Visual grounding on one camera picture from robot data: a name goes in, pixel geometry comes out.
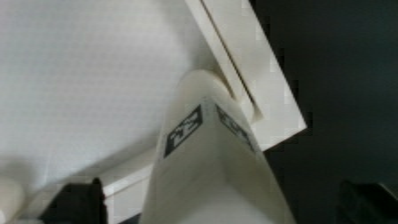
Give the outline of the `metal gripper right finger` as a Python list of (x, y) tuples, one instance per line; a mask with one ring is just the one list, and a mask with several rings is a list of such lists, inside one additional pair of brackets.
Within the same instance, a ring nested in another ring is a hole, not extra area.
[(398, 184), (339, 184), (334, 224), (398, 224)]

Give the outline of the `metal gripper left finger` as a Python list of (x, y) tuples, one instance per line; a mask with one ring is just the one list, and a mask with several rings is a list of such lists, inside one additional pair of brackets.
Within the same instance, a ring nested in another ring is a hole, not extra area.
[(98, 178), (85, 184), (69, 183), (39, 216), (44, 224), (108, 224), (103, 184)]

